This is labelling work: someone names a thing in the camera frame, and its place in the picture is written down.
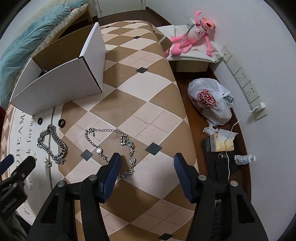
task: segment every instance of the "box flap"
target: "box flap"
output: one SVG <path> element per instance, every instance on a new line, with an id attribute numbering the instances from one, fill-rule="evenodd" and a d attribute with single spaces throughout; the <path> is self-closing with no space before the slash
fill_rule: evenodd
<path id="1" fill-rule="evenodd" d="M 21 91 L 11 103 L 36 115 L 72 100 L 101 93 L 83 59 L 73 59 L 42 75 Z"/>
<path id="2" fill-rule="evenodd" d="M 23 91 L 29 84 L 35 81 L 41 73 L 41 69 L 31 58 L 25 66 L 22 74 L 20 75 L 16 86 L 12 92 L 10 101 L 15 98 L 21 91 Z"/>
<path id="3" fill-rule="evenodd" d="M 82 48 L 83 57 L 99 86 L 103 86 L 106 45 L 98 23 L 95 23 Z"/>
<path id="4" fill-rule="evenodd" d="M 33 57 L 34 61 L 41 69 L 52 70 L 78 58 L 92 28 L 89 25 L 60 38 Z"/>

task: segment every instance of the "white cable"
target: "white cable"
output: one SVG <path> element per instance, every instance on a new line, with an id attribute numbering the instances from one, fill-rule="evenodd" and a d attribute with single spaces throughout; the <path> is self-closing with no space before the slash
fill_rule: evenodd
<path id="1" fill-rule="evenodd" d="M 248 112 L 254 112 L 254 111 L 257 110 L 258 108 L 259 108 L 259 107 L 257 106 L 257 107 L 254 108 L 254 110 L 249 110 L 249 111 L 247 111 L 245 114 L 247 114 Z M 242 117 L 238 120 L 238 122 L 236 122 L 236 123 L 231 127 L 231 132 L 232 132 L 232 130 L 233 130 L 233 127 L 234 127 L 237 123 L 239 123 L 239 122 L 241 121 L 241 119 L 244 117 L 245 114 L 243 114 Z M 226 141 L 227 141 L 228 139 L 229 139 L 229 138 L 227 138 L 227 139 L 224 141 L 224 144 L 225 144 L 225 154 L 226 154 L 226 156 L 227 156 L 228 180 L 229 180 L 229 177 L 230 177 L 229 157 L 228 157 L 228 155 L 227 155 L 227 146 L 226 146 Z"/>

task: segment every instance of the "wall socket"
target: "wall socket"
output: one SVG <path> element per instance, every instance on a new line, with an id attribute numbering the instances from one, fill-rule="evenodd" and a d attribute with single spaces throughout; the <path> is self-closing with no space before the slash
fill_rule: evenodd
<path id="1" fill-rule="evenodd" d="M 256 106 L 259 105 L 259 103 L 261 102 L 264 102 L 264 99 L 259 96 L 257 99 L 255 99 L 251 104 L 250 104 L 250 107 L 251 107 L 251 110 L 254 110 Z M 260 118 L 264 117 L 267 115 L 267 109 L 263 109 L 263 110 L 259 110 L 259 111 L 254 111 L 253 112 L 256 120 L 259 120 Z"/>
<path id="2" fill-rule="evenodd" d="M 244 95 L 249 104 L 259 97 L 259 93 L 253 81 L 247 83 L 246 86 L 242 88 L 242 91 L 244 92 Z"/>
<path id="3" fill-rule="evenodd" d="M 236 79 L 240 88 L 244 88 L 246 86 L 246 84 L 251 81 L 250 77 L 248 76 L 246 70 L 243 67 L 241 67 L 238 70 L 238 72 L 235 74 L 234 78 Z"/>
<path id="4" fill-rule="evenodd" d="M 241 62 L 236 58 L 234 54 L 232 54 L 228 47 L 224 46 L 221 51 L 221 54 L 223 56 L 224 61 L 226 62 L 227 67 L 232 73 L 232 76 L 235 78 L 242 92 L 244 93 L 247 102 L 251 107 L 251 110 L 253 110 L 256 106 L 259 105 L 259 103 L 264 102 L 263 98 L 258 93 L 258 90 L 254 82 L 251 80 L 251 77 L 247 74 Z M 255 118 L 258 120 L 267 115 L 267 110 L 265 108 L 261 111 L 253 112 L 253 114 Z"/>

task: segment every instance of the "white plastic bag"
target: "white plastic bag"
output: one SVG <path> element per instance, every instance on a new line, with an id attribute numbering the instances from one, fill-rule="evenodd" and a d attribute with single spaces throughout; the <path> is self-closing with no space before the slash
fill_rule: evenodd
<path id="1" fill-rule="evenodd" d="M 230 95 L 230 91 L 214 79 L 196 79 L 188 86 L 192 104 L 207 118 L 210 127 L 224 125 L 230 120 L 228 105 L 232 104 L 224 99 Z"/>

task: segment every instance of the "stuffed toy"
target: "stuffed toy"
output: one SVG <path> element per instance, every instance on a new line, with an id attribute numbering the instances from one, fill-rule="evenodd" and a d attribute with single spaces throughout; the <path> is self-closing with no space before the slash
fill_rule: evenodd
<path id="1" fill-rule="evenodd" d="M 208 31 L 215 29 L 216 26 L 210 19 L 202 18 L 199 21 L 198 16 L 200 14 L 201 11 L 195 12 L 195 24 L 189 28 L 186 34 L 170 39 L 175 44 L 171 50 L 173 56 L 179 56 L 182 53 L 187 53 L 191 50 L 192 44 L 200 40 L 203 36 L 205 37 L 207 44 L 207 55 L 210 57 L 213 56 Z"/>

